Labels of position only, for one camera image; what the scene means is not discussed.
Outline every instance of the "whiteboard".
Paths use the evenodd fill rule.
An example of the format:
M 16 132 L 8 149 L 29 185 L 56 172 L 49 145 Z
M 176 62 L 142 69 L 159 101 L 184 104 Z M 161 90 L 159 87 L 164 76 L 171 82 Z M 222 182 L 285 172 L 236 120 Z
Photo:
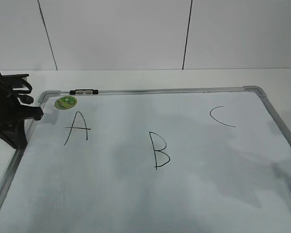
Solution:
M 58 98 L 0 233 L 291 233 L 291 147 L 255 93 L 76 96 L 68 110 Z M 67 141 L 74 117 L 87 130 Z

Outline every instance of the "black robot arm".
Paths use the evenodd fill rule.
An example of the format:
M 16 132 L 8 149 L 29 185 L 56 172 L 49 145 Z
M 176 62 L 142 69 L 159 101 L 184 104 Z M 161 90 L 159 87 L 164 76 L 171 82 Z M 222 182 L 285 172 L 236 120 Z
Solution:
M 28 74 L 1 75 L 0 73 L 0 138 L 15 149 L 23 149 L 27 145 L 24 131 L 24 120 L 40 120 L 43 112 L 40 107 L 22 105 L 33 103 L 32 87 L 23 78 Z M 28 90 L 14 90 L 26 87 Z

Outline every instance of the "white wall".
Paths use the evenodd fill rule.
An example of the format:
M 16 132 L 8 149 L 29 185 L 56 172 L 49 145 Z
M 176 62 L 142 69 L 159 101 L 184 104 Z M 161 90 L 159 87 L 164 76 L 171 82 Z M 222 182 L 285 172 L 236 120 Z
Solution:
M 0 0 L 0 69 L 55 69 L 36 0 Z
M 181 69 L 190 0 L 40 0 L 58 69 Z
M 291 67 L 291 0 L 194 0 L 185 68 Z
M 58 69 L 181 69 L 191 0 L 40 0 Z M 193 0 L 185 69 L 291 67 L 291 0 Z M 0 0 L 0 69 L 55 69 L 37 0 Z

